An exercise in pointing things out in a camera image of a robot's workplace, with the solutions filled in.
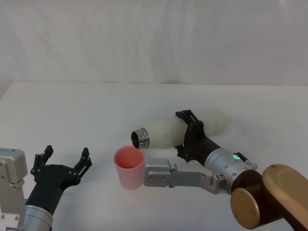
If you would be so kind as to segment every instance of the screw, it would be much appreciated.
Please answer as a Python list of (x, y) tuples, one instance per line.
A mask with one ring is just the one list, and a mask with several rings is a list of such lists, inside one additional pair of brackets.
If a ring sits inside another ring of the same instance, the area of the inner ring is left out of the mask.
[(220, 178), (222, 178), (223, 180), (226, 179), (225, 175), (223, 175), (223, 174), (220, 174)]

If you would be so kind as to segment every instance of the metal bracket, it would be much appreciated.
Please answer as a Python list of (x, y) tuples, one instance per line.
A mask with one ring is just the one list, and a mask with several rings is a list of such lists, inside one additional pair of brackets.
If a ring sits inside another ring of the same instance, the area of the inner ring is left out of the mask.
[(152, 187), (192, 186), (200, 187), (213, 194), (218, 194), (224, 189), (226, 176), (213, 174), (204, 169), (204, 172), (178, 171), (175, 164), (170, 164), (168, 159), (151, 158), (145, 164), (144, 185)]
[(0, 229), (19, 228), (24, 222), (26, 204), (23, 177), (27, 174), (25, 154), (0, 148)]

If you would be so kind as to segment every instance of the black gripper mount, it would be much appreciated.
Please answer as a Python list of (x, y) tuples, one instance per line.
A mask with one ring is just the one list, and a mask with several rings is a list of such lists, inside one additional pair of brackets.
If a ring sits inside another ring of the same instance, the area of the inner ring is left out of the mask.
[(73, 168), (64, 165), (46, 165), (52, 153), (52, 146), (48, 145), (43, 154), (35, 155), (31, 174), (36, 185), (26, 205), (43, 208), (53, 215), (64, 190), (78, 185), (92, 162), (88, 148), (84, 148), (79, 162)]
[(176, 112), (175, 115), (187, 124), (184, 144), (175, 147), (178, 157), (186, 162), (197, 160), (204, 166), (208, 155), (220, 147), (205, 135), (203, 122), (191, 110)]

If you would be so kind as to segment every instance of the white bottle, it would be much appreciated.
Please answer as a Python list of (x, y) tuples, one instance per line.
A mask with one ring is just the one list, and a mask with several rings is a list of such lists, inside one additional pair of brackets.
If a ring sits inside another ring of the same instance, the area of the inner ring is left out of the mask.
[[(227, 118), (217, 109), (206, 109), (196, 115), (204, 124), (206, 136), (221, 134), (226, 129)], [(131, 133), (131, 141), (136, 148), (171, 148), (184, 143), (187, 124), (174, 115), (172, 118), (154, 121)]]

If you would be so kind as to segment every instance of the white tabletop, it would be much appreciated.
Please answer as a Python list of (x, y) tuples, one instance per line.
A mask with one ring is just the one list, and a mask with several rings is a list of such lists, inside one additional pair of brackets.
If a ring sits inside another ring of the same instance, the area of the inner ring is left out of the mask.
[[(0, 147), (19, 148), (28, 170), (34, 155), (51, 144), (49, 164), (73, 167), (83, 147), (93, 166), (67, 189), (54, 214), (55, 231), (229, 231), (245, 230), (234, 219), (228, 195), (200, 188), (121, 188), (114, 152), (130, 144), (130, 133), (176, 111), (218, 107), (229, 117), (227, 131), (213, 140), (257, 162), (259, 171), (287, 164), (308, 177), (308, 87), (143, 85), (15, 82), (0, 100)], [(180, 170), (202, 171), (176, 150), (146, 150), (165, 156)], [(25, 197), (34, 187), (25, 178)], [(285, 220), (259, 231), (291, 231)]]

